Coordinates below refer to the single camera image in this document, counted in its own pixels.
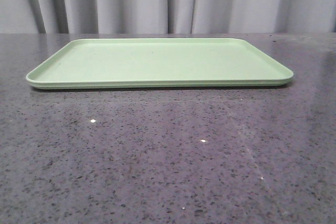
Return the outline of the light green rectangular tray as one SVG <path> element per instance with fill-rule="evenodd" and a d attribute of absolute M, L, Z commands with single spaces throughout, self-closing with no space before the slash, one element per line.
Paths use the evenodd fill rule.
<path fill-rule="evenodd" d="M 293 72 L 235 38 L 73 40 L 26 75 L 37 89 L 282 86 Z"/>

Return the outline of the grey pleated curtain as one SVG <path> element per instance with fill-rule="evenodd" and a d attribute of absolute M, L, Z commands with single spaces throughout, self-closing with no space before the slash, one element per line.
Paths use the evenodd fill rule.
<path fill-rule="evenodd" d="M 335 0 L 1 0 L 6 34 L 332 31 Z"/>

